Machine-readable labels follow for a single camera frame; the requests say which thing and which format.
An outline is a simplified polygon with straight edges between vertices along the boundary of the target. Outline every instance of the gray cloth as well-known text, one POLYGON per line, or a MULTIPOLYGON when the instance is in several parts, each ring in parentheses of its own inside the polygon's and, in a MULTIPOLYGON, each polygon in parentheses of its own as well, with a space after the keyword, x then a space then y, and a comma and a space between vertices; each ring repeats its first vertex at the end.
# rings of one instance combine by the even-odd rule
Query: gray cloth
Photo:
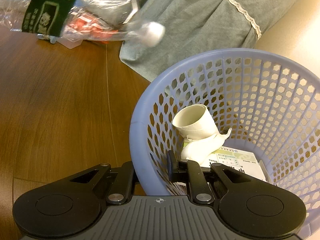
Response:
MULTIPOLYGON (((263 34, 296 0, 235 1, 255 19, 263 34)), ((148 0, 141 14, 164 25, 165 36, 154 48, 124 42, 120 59, 149 81, 192 55, 213 49, 253 48, 258 40, 251 23, 228 0, 148 0)))

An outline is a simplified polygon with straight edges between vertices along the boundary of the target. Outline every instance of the plastic laundry basket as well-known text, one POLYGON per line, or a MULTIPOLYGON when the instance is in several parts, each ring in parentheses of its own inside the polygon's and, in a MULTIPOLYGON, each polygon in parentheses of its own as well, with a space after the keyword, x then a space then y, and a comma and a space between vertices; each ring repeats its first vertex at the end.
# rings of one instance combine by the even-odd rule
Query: plastic laundry basket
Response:
POLYGON ((255 153, 274 184, 298 195, 306 238, 320 227, 320 79, 292 60, 254 49, 223 49, 187 58, 158 76, 141 96, 130 126, 130 151, 148 195, 185 194, 168 181, 166 151, 179 156, 172 127, 185 106, 208 107, 225 146, 255 153))

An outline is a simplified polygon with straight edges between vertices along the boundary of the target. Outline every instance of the toilet paper roll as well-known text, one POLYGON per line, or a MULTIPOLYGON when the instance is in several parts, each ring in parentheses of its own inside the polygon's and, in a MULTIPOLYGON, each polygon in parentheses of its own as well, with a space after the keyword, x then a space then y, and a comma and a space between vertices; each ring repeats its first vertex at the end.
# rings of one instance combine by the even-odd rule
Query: toilet paper roll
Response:
POLYGON ((213 134, 219 134, 219 130, 205 105, 195 104, 187 106, 179 111, 172 125, 176 127, 183 138, 201 140, 213 134))

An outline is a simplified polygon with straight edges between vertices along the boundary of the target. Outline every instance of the white paper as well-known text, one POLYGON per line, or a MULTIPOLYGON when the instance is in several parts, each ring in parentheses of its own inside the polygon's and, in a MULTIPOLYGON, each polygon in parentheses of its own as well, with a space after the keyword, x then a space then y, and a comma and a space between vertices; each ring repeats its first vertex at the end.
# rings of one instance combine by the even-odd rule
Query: white paper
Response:
POLYGON ((256 157, 251 152, 222 146, 214 153, 209 154, 200 166, 210 168, 212 163, 224 164, 237 171, 267 182, 256 157))

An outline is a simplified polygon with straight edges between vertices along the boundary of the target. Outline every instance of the wooden table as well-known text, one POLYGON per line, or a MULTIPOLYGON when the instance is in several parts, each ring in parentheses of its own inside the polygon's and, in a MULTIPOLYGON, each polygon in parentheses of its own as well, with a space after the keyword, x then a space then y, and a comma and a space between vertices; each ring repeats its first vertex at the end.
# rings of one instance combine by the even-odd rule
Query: wooden table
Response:
POLYGON ((120 46, 69 50, 0 28, 0 239, 20 237, 22 193, 131 159, 130 118, 149 82, 120 62, 120 46))

